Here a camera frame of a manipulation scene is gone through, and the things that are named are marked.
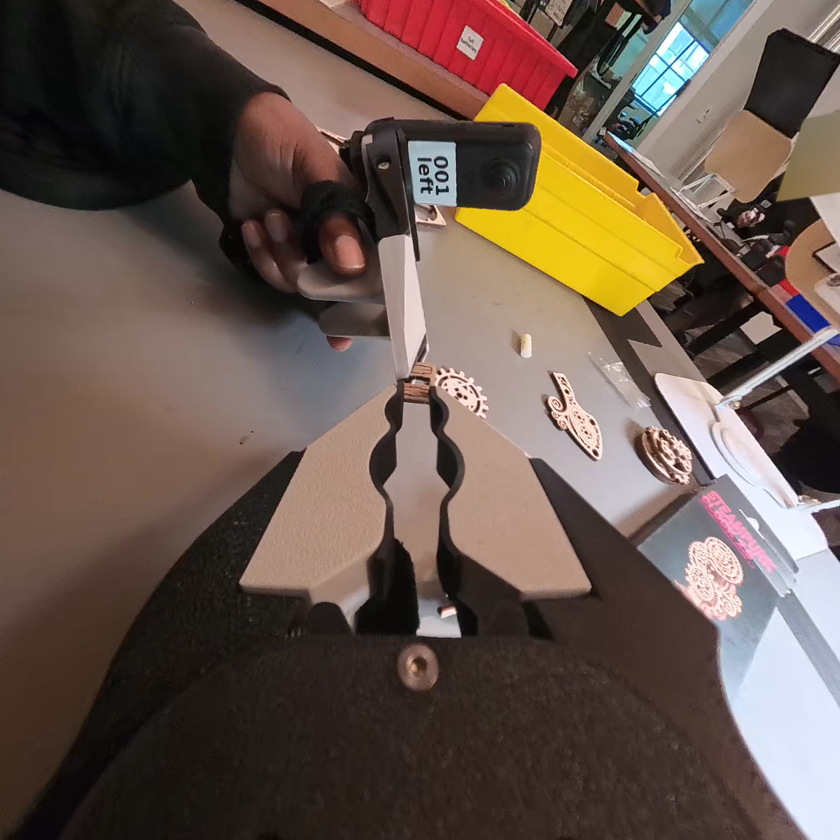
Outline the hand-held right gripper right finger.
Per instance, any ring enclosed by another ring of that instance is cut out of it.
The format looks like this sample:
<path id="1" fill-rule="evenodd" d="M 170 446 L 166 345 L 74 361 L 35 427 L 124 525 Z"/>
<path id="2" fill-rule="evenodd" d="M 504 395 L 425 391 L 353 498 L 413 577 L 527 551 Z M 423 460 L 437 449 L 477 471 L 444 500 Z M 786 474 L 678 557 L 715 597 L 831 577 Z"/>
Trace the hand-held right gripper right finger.
<path id="1" fill-rule="evenodd" d="M 504 584 L 517 601 L 590 593 L 591 582 L 531 459 L 437 387 L 429 392 L 440 508 L 437 574 L 451 600 Z"/>

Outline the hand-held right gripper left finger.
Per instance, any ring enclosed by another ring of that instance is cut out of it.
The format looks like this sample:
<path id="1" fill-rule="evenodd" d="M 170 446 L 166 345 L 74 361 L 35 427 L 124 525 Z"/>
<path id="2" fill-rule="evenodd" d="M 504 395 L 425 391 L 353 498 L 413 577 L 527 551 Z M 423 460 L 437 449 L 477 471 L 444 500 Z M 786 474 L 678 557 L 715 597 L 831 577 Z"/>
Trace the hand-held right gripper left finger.
<path id="1" fill-rule="evenodd" d="M 350 624 L 393 541 L 384 491 L 396 465 L 403 388 L 387 386 L 303 452 L 239 586 L 249 594 L 335 604 Z"/>

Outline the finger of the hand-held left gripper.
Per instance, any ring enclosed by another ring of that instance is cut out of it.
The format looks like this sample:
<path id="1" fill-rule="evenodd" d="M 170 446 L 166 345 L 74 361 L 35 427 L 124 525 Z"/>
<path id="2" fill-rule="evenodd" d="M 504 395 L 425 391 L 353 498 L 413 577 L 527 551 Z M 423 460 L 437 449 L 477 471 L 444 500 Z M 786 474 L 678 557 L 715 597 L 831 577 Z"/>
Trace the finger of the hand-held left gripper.
<path id="1" fill-rule="evenodd" d="M 395 378 L 406 380 L 414 365 L 425 361 L 428 350 L 424 305 L 410 233 L 380 241 L 380 271 Z"/>

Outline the person's left forearm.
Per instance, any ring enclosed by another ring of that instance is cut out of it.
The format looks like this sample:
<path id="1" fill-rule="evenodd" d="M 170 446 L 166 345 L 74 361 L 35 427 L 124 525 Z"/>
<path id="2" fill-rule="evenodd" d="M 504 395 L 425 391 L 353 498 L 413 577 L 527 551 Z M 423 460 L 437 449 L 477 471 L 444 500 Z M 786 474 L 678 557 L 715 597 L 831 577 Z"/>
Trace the person's left forearm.
<path id="1" fill-rule="evenodd" d="M 264 92 L 286 96 L 178 3 L 4 1 L 2 190 L 97 211 L 191 182 L 226 218 L 237 124 Z"/>

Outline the person's left hand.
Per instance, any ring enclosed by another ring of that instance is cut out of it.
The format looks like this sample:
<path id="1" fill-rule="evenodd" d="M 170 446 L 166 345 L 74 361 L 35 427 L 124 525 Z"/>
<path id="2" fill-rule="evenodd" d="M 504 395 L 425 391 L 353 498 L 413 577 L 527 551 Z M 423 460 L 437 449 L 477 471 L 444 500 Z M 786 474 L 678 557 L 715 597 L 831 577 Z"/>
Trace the person's left hand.
<path id="1" fill-rule="evenodd" d="M 306 265 L 294 216 L 303 194 L 321 182 L 358 184 L 338 152 L 288 99 L 261 92 L 248 100 L 234 138 L 228 207 L 262 280 L 298 293 Z"/>

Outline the wooden puzzle sheet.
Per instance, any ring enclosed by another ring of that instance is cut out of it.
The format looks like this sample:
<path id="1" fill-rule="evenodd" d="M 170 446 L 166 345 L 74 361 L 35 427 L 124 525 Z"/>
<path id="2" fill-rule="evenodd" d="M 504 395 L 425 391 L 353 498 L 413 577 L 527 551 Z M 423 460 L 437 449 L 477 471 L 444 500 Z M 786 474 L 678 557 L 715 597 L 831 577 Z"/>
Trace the wooden puzzle sheet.
<path id="1" fill-rule="evenodd" d="M 321 136 L 325 138 L 326 141 L 328 141 L 333 147 L 333 149 L 337 152 L 341 152 L 341 150 L 350 142 L 350 139 L 347 137 L 333 133 L 319 126 L 316 126 L 316 128 L 321 134 Z M 436 205 L 415 203 L 414 214 L 415 221 L 418 225 L 430 228 L 446 227 L 445 217 Z"/>

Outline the flat wooden gear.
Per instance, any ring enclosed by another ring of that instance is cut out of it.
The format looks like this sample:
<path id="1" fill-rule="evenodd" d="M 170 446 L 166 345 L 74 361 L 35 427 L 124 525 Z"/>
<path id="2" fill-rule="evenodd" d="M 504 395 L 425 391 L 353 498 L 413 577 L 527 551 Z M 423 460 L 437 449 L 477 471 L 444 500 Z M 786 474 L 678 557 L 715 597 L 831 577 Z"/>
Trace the flat wooden gear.
<path id="1" fill-rule="evenodd" d="M 434 386 L 480 418 L 487 418 L 487 397 L 472 376 L 453 368 L 437 369 Z"/>

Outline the ornate wooden teardrop piece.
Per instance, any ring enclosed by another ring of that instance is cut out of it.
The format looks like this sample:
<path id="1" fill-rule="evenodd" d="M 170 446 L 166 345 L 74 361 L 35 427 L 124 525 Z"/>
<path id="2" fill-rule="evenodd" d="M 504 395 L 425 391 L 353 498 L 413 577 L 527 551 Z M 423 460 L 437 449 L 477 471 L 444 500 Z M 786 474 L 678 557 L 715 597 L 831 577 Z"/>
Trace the ornate wooden teardrop piece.
<path id="1" fill-rule="evenodd" d="M 602 431 L 595 417 L 578 402 L 568 378 L 550 373 L 556 394 L 546 395 L 544 405 L 555 427 L 567 433 L 588 458 L 599 461 L 603 455 Z"/>

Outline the red plastic bin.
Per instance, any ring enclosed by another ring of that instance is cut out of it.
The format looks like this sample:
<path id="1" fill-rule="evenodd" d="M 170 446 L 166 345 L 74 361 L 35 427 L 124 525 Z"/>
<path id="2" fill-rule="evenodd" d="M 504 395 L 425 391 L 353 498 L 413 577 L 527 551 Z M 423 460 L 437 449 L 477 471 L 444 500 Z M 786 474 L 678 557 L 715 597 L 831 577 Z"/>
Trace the red plastic bin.
<path id="1" fill-rule="evenodd" d="M 498 1 L 358 1 L 366 20 L 490 95 L 506 85 L 545 109 L 577 68 Z"/>

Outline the small stacked wooden gear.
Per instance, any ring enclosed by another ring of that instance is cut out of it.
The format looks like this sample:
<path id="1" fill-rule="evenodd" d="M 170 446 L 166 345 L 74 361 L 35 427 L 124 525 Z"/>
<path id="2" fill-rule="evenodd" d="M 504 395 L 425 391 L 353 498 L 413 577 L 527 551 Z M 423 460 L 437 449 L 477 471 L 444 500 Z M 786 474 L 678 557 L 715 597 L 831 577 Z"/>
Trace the small stacked wooden gear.
<path id="1" fill-rule="evenodd" d="M 651 474 L 670 486 L 687 487 L 693 478 L 691 449 L 663 427 L 646 427 L 636 439 L 636 450 Z"/>

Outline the clear plastic bag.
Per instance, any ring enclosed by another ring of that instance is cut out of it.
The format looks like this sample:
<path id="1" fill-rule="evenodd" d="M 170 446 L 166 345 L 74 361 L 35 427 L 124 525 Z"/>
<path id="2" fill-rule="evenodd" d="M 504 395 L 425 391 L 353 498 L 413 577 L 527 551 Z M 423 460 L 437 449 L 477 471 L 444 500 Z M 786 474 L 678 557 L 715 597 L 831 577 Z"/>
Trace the clear plastic bag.
<path id="1" fill-rule="evenodd" d="M 604 358 L 592 352 L 588 353 L 588 358 L 605 382 L 612 387 L 628 407 L 633 410 L 651 408 L 650 398 L 636 384 L 624 362 Z"/>

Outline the yellow plastic bin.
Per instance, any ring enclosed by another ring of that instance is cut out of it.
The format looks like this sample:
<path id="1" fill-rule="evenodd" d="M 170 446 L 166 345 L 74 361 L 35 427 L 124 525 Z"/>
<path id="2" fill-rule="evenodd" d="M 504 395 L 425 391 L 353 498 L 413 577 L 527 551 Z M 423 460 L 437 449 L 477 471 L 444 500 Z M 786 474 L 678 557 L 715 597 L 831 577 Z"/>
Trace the yellow plastic bin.
<path id="1" fill-rule="evenodd" d="M 475 121 L 530 123 L 542 150 L 524 208 L 458 208 L 461 225 L 619 317 L 702 263 L 657 195 L 509 86 Z"/>

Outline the black puzzle box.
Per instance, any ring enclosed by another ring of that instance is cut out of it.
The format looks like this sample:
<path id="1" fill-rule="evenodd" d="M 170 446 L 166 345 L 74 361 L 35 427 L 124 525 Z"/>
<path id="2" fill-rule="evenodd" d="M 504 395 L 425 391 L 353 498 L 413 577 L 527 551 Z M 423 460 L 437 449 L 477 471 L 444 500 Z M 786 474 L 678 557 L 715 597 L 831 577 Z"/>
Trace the black puzzle box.
<path id="1" fill-rule="evenodd" d="M 729 476 L 687 493 L 633 536 L 639 551 L 703 615 L 746 628 L 770 616 L 799 572 Z"/>

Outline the white metal stand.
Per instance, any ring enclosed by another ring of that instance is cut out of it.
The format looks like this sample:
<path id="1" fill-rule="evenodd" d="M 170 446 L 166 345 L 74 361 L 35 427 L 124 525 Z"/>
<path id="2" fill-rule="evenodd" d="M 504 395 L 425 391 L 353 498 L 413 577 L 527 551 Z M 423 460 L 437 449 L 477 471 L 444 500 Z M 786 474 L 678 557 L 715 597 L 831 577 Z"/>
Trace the white metal stand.
<path id="1" fill-rule="evenodd" d="M 658 393 L 716 479 L 729 476 L 794 561 L 827 550 L 814 512 L 827 504 L 802 500 L 737 413 L 744 398 L 838 336 L 828 326 L 724 394 L 706 381 L 657 373 Z"/>

